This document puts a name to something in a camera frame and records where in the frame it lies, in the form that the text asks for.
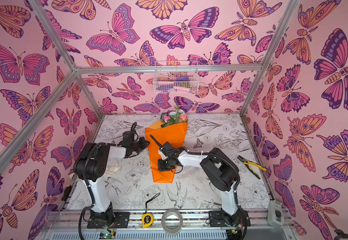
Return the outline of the white fake rose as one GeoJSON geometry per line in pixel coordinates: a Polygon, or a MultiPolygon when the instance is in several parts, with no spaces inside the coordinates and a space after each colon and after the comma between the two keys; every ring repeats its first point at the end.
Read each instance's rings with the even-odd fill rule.
{"type": "Polygon", "coordinates": [[[182,122],[181,115],[183,113],[184,113],[184,111],[182,109],[180,109],[179,106],[175,106],[175,109],[168,113],[169,119],[167,120],[167,123],[169,125],[181,123],[182,122]]]}

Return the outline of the clear tape roll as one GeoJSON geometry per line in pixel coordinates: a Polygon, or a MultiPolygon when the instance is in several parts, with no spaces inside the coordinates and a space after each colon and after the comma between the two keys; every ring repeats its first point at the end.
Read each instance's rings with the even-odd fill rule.
{"type": "Polygon", "coordinates": [[[161,217],[162,229],[168,235],[177,235],[182,230],[184,220],[180,211],[169,209],[165,211],[161,217]]]}

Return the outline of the green circuit board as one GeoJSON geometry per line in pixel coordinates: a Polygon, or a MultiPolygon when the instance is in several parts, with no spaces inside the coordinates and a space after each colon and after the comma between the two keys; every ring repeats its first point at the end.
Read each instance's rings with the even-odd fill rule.
{"type": "Polygon", "coordinates": [[[113,240],[113,239],[115,239],[115,232],[112,232],[112,231],[100,232],[99,239],[100,240],[113,240]]]}

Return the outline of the grey plastic clamp device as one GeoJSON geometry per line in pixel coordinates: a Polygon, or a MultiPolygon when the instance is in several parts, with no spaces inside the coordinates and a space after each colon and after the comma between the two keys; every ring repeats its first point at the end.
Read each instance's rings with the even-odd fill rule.
{"type": "Polygon", "coordinates": [[[268,204],[267,222],[274,228],[281,228],[284,225],[282,204],[271,200],[268,204]]]}

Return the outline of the yellow handled pliers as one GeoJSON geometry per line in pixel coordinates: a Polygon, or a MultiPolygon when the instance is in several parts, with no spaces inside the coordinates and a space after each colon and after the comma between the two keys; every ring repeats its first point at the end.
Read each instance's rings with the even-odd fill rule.
{"type": "Polygon", "coordinates": [[[257,167],[259,170],[262,170],[262,171],[267,171],[267,169],[265,169],[264,167],[262,167],[261,165],[257,164],[257,163],[254,163],[252,161],[249,161],[248,159],[238,155],[238,159],[246,166],[246,168],[249,170],[249,172],[251,174],[253,174],[258,180],[261,179],[260,175],[257,174],[253,169],[252,167],[257,167]]]}

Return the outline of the small pink fake rose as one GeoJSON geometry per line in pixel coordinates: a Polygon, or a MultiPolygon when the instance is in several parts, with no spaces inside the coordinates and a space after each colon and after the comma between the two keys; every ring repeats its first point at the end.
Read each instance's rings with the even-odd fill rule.
{"type": "Polygon", "coordinates": [[[170,125],[172,125],[172,119],[171,119],[171,116],[168,114],[168,117],[165,117],[164,120],[160,119],[161,120],[161,127],[162,128],[165,128],[165,127],[168,127],[170,125]]]}

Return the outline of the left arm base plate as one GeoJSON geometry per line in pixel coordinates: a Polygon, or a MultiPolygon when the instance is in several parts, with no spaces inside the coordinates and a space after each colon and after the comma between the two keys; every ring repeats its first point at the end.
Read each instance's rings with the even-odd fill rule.
{"type": "Polygon", "coordinates": [[[87,224],[88,229],[126,229],[130,212],[114,212],[110,215],[93,213],[87,224]]]}

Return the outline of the orange wrapping paper sheet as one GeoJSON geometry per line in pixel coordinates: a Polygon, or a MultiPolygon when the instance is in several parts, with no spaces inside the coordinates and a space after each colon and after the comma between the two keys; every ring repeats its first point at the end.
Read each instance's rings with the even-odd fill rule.
{"type": "Polygon", "coordinates": [[[171,184],[175,177],[176,166],[168,166],[168,170],[159,170],[159,160],[165,161],[162,157],[161,149],[168,151],[182,147],[187,133],[188,123],[178,123],[168,127],[161,127],[162,122],[156,121],[151,126],[145,128],[146,140],[150,142],[148,146],[152,179],[154,183],[171,184]]]}

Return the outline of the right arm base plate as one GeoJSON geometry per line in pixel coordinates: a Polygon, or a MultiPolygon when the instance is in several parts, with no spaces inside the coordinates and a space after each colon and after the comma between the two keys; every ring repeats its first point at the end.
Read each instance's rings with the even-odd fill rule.
{"type": "Polygon", "coordinates": [[[237,210],[232,216],[223,210],[209,211],[208,219],[211,227],[234,227],[240,229],[251,226],[248,212],[244,210],[237,210]]]}

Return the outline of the yellow tape measure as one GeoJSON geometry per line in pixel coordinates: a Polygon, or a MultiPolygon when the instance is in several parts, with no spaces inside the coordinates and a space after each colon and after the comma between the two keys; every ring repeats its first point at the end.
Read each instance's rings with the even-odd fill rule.
{"type": "Polygon", "coordinates": [[[145,212],[142,215],[142,227],[143,228],[150,227],[153,224],[153,222],[154,222],[153,215],[148,212],[148,204],[150,202],[152,202],[153,200],[155,200],[159,195],[160,195],[160,193],[157,193],[151,199],[149,199],[148,201],[145,202],[145,212]]]}

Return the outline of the black screwdriver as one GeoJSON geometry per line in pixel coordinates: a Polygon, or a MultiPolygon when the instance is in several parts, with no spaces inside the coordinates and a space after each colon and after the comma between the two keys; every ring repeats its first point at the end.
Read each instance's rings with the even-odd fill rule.
{"type": "Polygon", "coordinates": [[[68,185],[64,189],[64,193],[63,193],[63,197],[62,197],[61,201],[65,202],[68,199],[68,197],[69,197],[69,195],[71,193],[71,190],[72,190],[72,186],[71,185],[68,185]]]}

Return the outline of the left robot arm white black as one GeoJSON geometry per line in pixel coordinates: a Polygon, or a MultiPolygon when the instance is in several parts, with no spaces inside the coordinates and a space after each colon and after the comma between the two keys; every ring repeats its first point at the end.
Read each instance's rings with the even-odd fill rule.
{"type": "Polygon", "coordinates": [[[118,144],[86,143],[74,164],[73,173],[85,184],[91,198],[91,205],[84,207],[80,216],[82,220],[86,211],[90,212],[89,229],[107,228],[114,224],[115,214],[105,191],[104,175],[108,160],[135,157],[148,147],[149,141],[138,136],[136,127],[134,122],[118,144]]]}

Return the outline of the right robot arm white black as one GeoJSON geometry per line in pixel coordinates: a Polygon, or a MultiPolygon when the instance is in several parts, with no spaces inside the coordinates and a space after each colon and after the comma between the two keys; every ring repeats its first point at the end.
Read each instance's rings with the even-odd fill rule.
{"type": "Polygon", "coordinates": [[[246,227],[248,217],[238,203],[237,188],[240,184],[239,168],[220,149],[210,152],[191,152],[185,147],[175,148],[170,143],[159,143],[153,135],[150,137],[158,145],[158,170],[176,172],[177,167],[195,167],[202,169],[211,184],[220,191],[222,200],[222,220],[227,226],[246,227]]]}

